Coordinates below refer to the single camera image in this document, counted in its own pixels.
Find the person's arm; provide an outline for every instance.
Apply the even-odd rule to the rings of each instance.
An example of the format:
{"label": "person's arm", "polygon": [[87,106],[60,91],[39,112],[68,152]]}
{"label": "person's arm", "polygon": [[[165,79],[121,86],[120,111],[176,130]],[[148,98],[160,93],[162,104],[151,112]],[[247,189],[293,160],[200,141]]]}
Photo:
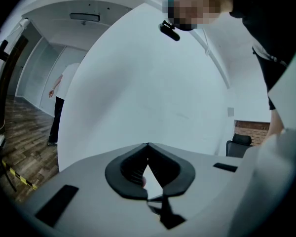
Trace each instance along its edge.
{"label": "person's arm", "polygon": [[55,88],[58,86],[58,84],[60,84],[62,78],[63,78],[63,75],[60,75],[57,78],[57,80],[55,81],[54,86],[52,87],[52,89],[49,92],[49,98],[51,98],[54,95]]}
{"label": "person's arm", "polygon": [[284,129],[283,122],[278,115],[277,110],[272,110],[271,111],[271,123],[270,123],[270,128],[268,130],[268,133],[263,141],[263,143],[273,134],[280,134]]}

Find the black headrest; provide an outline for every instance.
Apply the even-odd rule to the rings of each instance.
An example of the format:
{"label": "black headrest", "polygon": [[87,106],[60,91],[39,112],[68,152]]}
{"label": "black headrest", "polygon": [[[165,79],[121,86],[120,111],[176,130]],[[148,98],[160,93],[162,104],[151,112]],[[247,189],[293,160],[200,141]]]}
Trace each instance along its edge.
{"label": "black headrest", "polygon": [[248,136],[248,135],[240,135],[240,134],[237,134],[237,133],[235,133],[233,135],[232,141],[234,143],[238,143],[238,144],[241,144],[241,145],[250,145],[251,142],[252,142],[250,136]]}

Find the white ceiling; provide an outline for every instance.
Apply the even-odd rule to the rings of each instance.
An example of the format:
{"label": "white ceiling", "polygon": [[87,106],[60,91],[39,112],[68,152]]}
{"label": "white ceiling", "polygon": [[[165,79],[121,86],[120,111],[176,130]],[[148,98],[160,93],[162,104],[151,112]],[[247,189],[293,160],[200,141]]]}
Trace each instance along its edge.
{"label": "white ceiling", "polygon": [[[50,43],[89,50],[95,41],[131,9],[103,1],[68,1],[50,4],[24,15]],[[73,20],[70,13],[100,15],[100,22]]]}

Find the yellow and black caution tape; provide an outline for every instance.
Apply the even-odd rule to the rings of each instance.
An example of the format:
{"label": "yellow and black caution tape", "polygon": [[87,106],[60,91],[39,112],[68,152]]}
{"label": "yellow and black caution tape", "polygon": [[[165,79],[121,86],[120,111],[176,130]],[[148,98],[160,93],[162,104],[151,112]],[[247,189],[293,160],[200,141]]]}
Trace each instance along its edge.
{"label": "yellow and black caution tape", "polygon": [[6,169],[6,171],[10,171],[12,175],[14,175],[16,178],[20,179],[22,183],[26,184],[27,186],[32,187],[34,190],[37,190],[37,186],[35,184],[32,184],[28,180],[26,180],[24,177],[20,176],[18,173],[16,173],[4,160],[2,160],[2,163]]}

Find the white curved wall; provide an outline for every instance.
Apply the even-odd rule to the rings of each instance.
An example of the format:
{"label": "white curved wall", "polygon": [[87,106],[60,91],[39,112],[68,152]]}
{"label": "white curved wall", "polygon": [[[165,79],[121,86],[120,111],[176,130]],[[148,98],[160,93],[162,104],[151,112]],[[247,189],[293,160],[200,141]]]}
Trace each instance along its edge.
{"label": "white curved wall", "polygon": [[90,49],[62,112],[60,170],[144,142],[205,154],[219,148],[226,86],[195,38],[180,31],[181,40],[171,40],[158,29],[162,19],[159,10],[142,4]]}

